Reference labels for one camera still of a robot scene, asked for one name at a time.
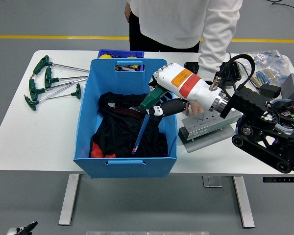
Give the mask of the person's left hand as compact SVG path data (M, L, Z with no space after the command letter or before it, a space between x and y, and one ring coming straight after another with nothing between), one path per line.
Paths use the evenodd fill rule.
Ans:
M204 112L205 110L203 109L203 107L195 101L188 102L186 105L185 114L187 116L195 116Z

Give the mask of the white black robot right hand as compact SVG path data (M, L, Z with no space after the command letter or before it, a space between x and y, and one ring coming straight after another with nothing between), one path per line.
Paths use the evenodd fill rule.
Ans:
M152 91L140 104L139 111L151 116L166 117L183 112L188 102L199 103L206 111L221 112L227 103L217 85L208 85L198 75L169 63L157 70L150 80Z

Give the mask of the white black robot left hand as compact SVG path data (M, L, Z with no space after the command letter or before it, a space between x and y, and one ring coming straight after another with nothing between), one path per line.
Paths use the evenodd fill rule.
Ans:
M25 227L10 228L7 235L31 235L32 230L38 225L38 221L33 221Z

